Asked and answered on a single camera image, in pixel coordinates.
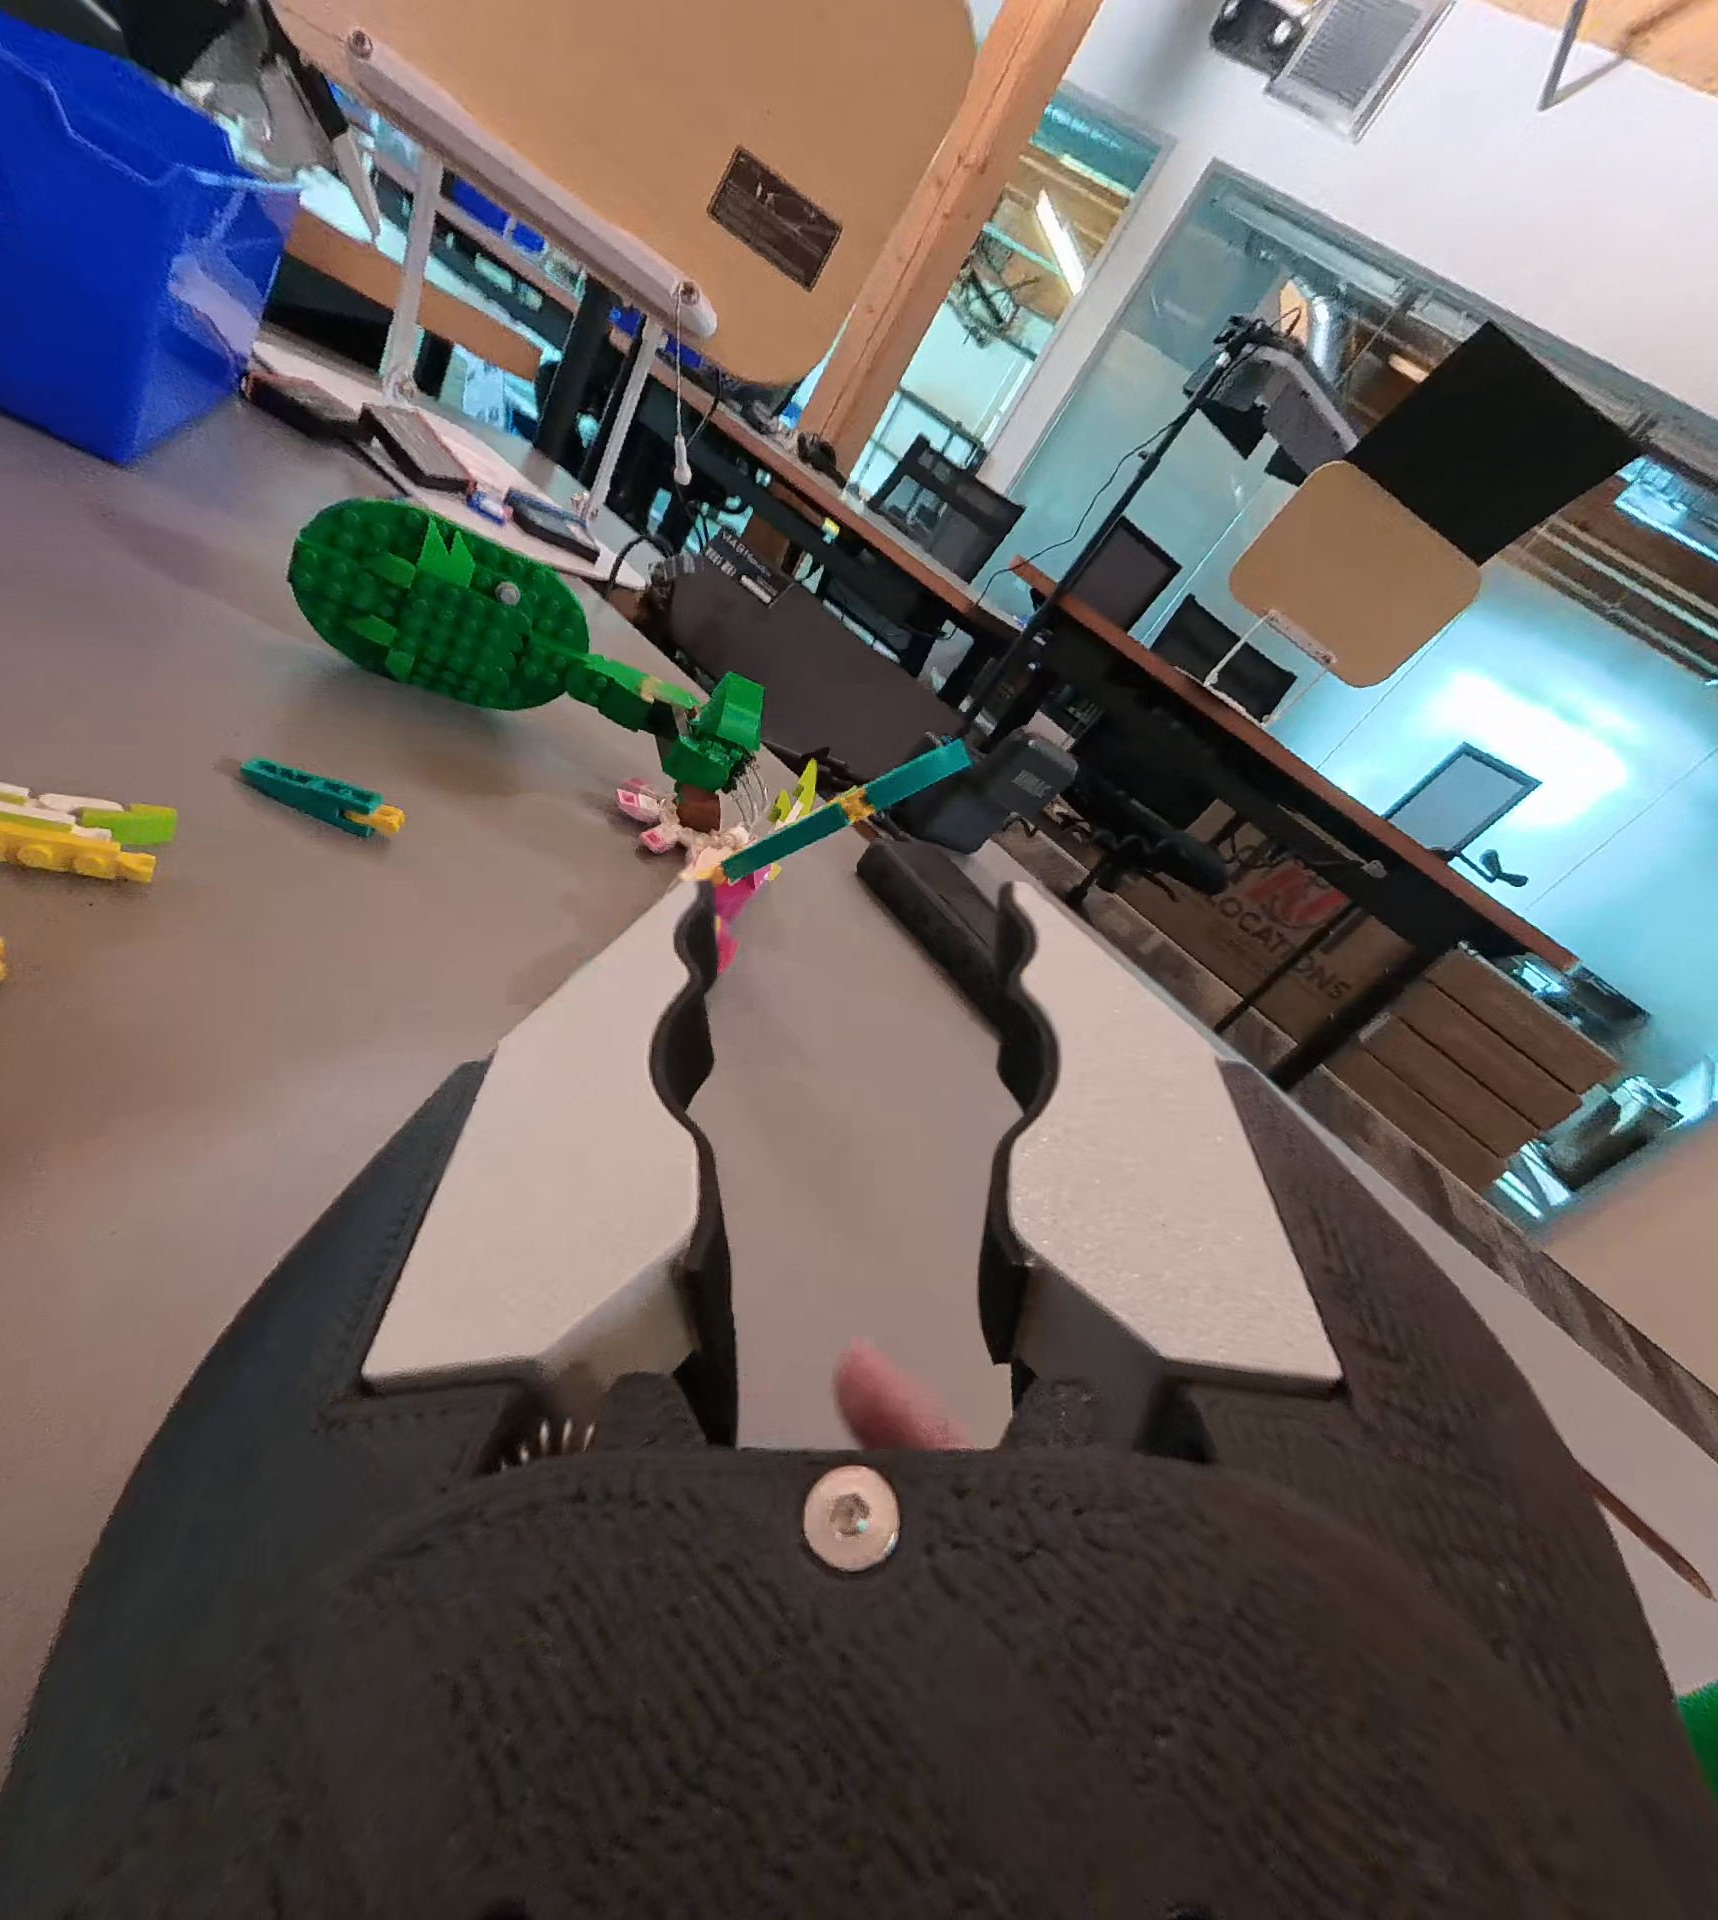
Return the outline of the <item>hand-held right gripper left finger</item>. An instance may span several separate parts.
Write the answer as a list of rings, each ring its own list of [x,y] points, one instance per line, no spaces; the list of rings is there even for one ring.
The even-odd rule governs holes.
[[[692,1116],[718,969],[714,888],[678,885],[498,1043],[375,1322],[369,1393],[508,1385],[585,1431],[619,1378],[653,1375],[733,1444],[727,1223]]]

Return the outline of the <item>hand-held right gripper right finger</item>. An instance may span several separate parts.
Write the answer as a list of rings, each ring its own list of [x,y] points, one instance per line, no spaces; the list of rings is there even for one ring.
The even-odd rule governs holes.
[[[1151,1428],[1191,1386],[1330,1398],[1342,1361],[1235,1099],[1238,1067],[1027,881],[993,904],[996,1073],[978,1259],[990,1361]]]

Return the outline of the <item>teal lego stem rod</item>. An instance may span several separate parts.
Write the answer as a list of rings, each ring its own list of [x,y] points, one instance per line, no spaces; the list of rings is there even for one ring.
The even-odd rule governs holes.
[[[820,788],[815,788],[817,806],[810,816],[785,828],[768,826],[770,831],[762,837],[729,854],[696,854],[681,879],[710,882],[712,877],[721,873],[727,881],[737,881],[754,871],[776,869],[785,858],[815,849],[848,828],[858,828],[873,816],[968,773],[970,765],[968,744],[960,738],[948,738],[872,780],[834,792],[829,799],[822,800]]]

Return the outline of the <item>pink white lego flower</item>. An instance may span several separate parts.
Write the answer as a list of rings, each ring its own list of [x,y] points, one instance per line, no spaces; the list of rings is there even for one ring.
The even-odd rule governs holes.
[[[700,853],[723,826],[721,799],[689,782],[653,788],[647,780],[628,780],[612,800],[639,831],[639,846],[653,854]]]

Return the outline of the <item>green lego leaf build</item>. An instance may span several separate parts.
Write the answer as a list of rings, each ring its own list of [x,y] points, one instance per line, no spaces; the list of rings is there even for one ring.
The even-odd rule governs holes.
[[[646,738],[659,773],[646,782],[718,795],[714,838],[745,845],[727,796],[758,788],[758,685],[726,675],[700,696],[597,655],[563,575],[406,501],[318,513],[292,544],[285,581],[318,639],[365,675],[489,712],[571,702]]]

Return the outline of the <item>yellow white lego assembly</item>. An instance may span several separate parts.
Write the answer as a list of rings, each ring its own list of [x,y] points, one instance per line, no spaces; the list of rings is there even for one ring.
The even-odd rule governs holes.
[[[32,791],[0,780],[0,864],[96,882],[149,885],[177,810]]]

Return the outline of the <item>person's right hand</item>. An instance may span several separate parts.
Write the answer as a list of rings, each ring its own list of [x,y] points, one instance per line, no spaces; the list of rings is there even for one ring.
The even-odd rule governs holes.
[[[920,1383],[870,1343],[853,1340],[832,1375],[832,1401],[859,1450],[968,1452],[968,1428]]]

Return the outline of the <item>wooden slat crate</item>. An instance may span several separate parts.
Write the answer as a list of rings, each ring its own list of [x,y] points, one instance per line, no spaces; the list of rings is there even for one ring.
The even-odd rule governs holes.
[[[1326,1070],[1462,1186],[1490,1190],[1619,1062],[1486,959],[1452,951]]]

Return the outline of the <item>long wooden desk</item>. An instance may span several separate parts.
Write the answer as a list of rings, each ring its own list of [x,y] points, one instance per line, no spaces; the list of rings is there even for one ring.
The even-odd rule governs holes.
[[[1132,773],[1127,788],[1141,806],[1169,788],[1198,795],[1199,806],[1228,806],[1273,849],[1324,869],[1349,906],[1400,940],[1404,957],[1267,1070],[1275,1088],[1290,1093],[1324,1068],[1458,948],[1492,963],[1529,957],[1557,976],[1579,969],[1570,948],[1473,885],[1447,854],[1426,851],[1217,692],[1064,592],[1035,562],[1019,558],[1012,572],[1038,597],[1022,640],[1038,682],[1008,718],[1032,717],[1045,695],[1089,705],[1114,742],[1104,757],[1115,773]]]

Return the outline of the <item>black notebook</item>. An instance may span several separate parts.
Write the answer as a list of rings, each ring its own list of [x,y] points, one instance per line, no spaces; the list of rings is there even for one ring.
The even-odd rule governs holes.
[[[310,441],[341,446],[358,446],[365,441],[364,407],[316,383],[254,367],[241,381],[240,393],[252,408]]]
[[[476,491],[473,474],[462,465],[431,425],[414,408],[367,402],[360,413],[365,446],[396,469],[414,488],[448,496]]]

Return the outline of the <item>white desk lamp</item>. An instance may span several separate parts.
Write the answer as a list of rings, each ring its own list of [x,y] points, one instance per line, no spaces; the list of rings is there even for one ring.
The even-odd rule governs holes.
[[[382,359],[382,391],[388,396],[406,391],[406,350],[414,345],[445,170],[468,176],[510,216],[558,242],[590,278],[606,287],[608,298],[617,297],[639,315],[637,337],[596,441],[591,479],[571,504],[573,522],[590,532],[606,506],[659,348],[666,343],[710,343],[719,327],[715,307],[694,278],[489,134],[445,88],[388,42],[352,27],[341,37],[341,51],[350,90],[409,137],[417,153],[406,261]]]

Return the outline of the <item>blue plastic bin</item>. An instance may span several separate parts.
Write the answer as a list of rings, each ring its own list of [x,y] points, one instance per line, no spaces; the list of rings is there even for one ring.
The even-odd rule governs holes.
[[[0,414],[114,467],[203,420],[297,213],[176,93],[0,12]]]

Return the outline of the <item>large beige board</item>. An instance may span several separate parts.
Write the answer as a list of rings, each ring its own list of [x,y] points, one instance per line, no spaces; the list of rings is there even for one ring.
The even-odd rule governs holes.
[[[385,42],[514,154],[666,257],[718,312],[714,337],[689,343],[754,386],[791,384],[829,353],[978,54],[962,2],[297,2],[271,15],[347,90],[343,35]]]

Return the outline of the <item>white air vent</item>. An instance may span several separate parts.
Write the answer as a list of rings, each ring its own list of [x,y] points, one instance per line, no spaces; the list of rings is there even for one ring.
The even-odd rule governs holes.
[[[1319,2],[1267,81],[1266,98],[1358,143],[1449,8],[1449,2]]]

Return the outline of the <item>wooden post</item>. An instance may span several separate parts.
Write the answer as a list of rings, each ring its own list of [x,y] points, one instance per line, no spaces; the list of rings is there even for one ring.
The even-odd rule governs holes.
[[[872,441],[1099,12],[1099,2],[997,8],[949,128],[801,411],[800,428],[820,436],[839,469],[849,471]]]

